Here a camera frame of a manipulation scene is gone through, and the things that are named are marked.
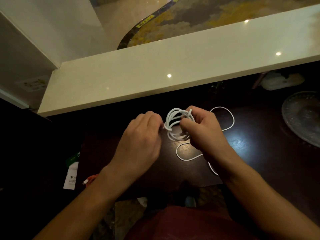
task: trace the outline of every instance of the white ledge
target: white ledge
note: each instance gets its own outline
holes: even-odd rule
[[[38,113],[56,115],[316,60],[320,4],[64,62],[52,73]]]

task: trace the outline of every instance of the black trim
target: black trim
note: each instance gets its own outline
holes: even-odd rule
[[[160,14],[164,13],[165,11],[167,11],[170,7],[172,7],[174,4],[176,4],[178,2],[178,0],[171,0],[170,2],[168,2],[167,4],[165,4],[163,7],[161,7],[160,9],[158,9],[157,11],[155,11],[154,13],[152,13],[151,15],[153,15],[154,17],[150,18],[150,20],[155,19],[156,17],[158,17]],[[147,18],[149,18],[151,15],[147,16],[146,18],[144,18],[143,20],[141,20],[141,22],[138,22],[129,32],[127,32],[127,34],[122,38],[120,44],[118,45],[117,50],[120,49],[124,49],[128,47],[129,42],[131,41],[131,39],[135,36],[136,33],[138,33],[138,31],[140,30],[140,28],[136,27],[137,25],[143,23]]]

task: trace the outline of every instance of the white charging cable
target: white charging cable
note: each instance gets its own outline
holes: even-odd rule
[[[225,108],[225,107],[220,107],[220,106],[219,106],[219,107],[214,107],[213,109],[210,110],[210,112],[213,111],[214,109],[217,109],[217,108],[226,109],[226,110],[231,114],[231,116],[232,116],[232,119],[233,119],[232,125],[231,125],[230,127],[226,128],[226,129],[223,129],[223,130],[222,130],[222,131],[226,131],[226,130],[230,129],[230,128],[235,124],[235,118],[234,118],[233,114],[231,113],[231,111],[228,110],[228,109]],[[164,128],[168,131],[168,132],[167,132],[167,136],[168,136],[168,138],[169,138],[170,140],[172,140],[172,141],[186,141],[186,140],[188,140],[188,139],[190,138],[190,134],[187,133],[187,132],[185,132],[185,131],[182,131],[181,133],[176,133],[176,134],[172,133],[172,127],[173,127],[174,125],[176,125],[176,124],[179,124],[181,120],[175,121],[175,122],[173,122],[172,124],[170,124],[170,122],[173,121],[174,119],[179,119],[179,118],[181,118],[182,116],[185,116],[187,119],[190,119],[190,120],[194,121],[195,119],[193,118],[193,116],[192,116],[192,114],[191,114],[191,111],[192,111],[192,109],[190,109],[190,111],[186,111],[186,110],[182,110],[182,109],[179,109],[179,108],[174,108],[174,109],[170,110],[170,112],[168,113],[168,115],[167,115],[167,117],[166,117],[165,123],[164,123]],[[193,160],[193,159],[195,159],[195,158],[200,157],[200,156],[203,155],[203,154],[200,154],[200,155],[195,156],[195,157],[193,157],[193,158],[191,158],[191,159],[183,159],[183,158],[179,157],[179,155],[178,155],[178,148],[179,148],[180,146],[186,145],[186,144],[190,144],[190,142],[182,143],[182,144],[180,144],[180,145],[177,146],[176,155],[177,155],[177,157],[178,157],[180,160],[187,162],[187,161],[191,161],[191,160]],[[209,167],[210,167],[211,171],[214,172],[214,174],[216,174],[216,175],[218,176],[218,173],[216,173],[216,172],[213,170],[213,168],[211,167],[211,165],[210,165],[209,162],[208,162],[208,164],[209,164]]]

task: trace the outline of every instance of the dark wooden table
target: dark wooden table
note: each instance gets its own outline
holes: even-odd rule
[[[165,119],[176,107],[186,109],[195,105],[210,110],[224,106],[235,118],[234,126],[224,132],[230,145],[276,191],[315,222],[320,222],[320,148],[292,133],[281,114],[286,97],[297,91],[310,90],[318,83],[307,80],[302,85],[275,91],[262,87],[252,90],[256,78],[252,75],[73,112],[72,120],[77,118],[81,125],[86,125],[76,190],[83,190],[82,182],[110,162],[123,131],[139,113],[152,110]],[[232,118],[227,111],[217,109],[215,114],[222,128],[231,124]],[[184,183],[196,187],[222,183],[203,157],[193,161],[179,160],[175,149],[181,142],[170,141],[165,131],[161,135],[158,160],[121,199],[142,197],[153,191],[173,192]],[[198,153],[191,145],[184,145],[180,150],[185,158]]]

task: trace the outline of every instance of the forearm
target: forearm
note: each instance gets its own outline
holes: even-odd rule
[[[258,227],[276,239],[320,239],[316,224],[271,188],[236,153],[228,155],[222,180]]]
[[[62,210],[34,239],[89,239],[127,183],[112,165],[106,166],[95,181]]]

